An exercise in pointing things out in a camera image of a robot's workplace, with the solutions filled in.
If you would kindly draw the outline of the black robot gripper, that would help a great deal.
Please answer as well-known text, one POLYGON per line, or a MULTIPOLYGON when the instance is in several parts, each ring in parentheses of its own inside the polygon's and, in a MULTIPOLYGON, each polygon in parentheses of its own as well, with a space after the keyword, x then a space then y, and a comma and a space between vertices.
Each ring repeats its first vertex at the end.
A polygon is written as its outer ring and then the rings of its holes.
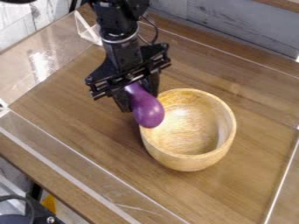
POLYGON ((164 42, 140 45, 136 36, 101 41, 106 55, 85 78, 85 85, 94 100, 112 96, 120 111, 130 113, 130 96, 124 87, 140 81, 145 91, 153 97, 158 95, 160 72, 170 65, 169 45, 164 42))

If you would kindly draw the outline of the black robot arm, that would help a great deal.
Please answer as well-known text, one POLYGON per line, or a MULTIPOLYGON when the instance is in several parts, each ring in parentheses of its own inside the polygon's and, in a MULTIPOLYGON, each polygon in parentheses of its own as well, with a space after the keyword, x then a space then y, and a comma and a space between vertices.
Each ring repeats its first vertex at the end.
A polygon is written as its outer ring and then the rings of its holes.
POLYGON ((97 17, 98 36, 105 58, 85 78, 93 99, 106 96, 120 110, 129 112, 125 87, 137 83, 157 95, 160 72, 170 65, 169 45, 140 41, 138 20, 145 17, 149 0, 88 0, 97 17))

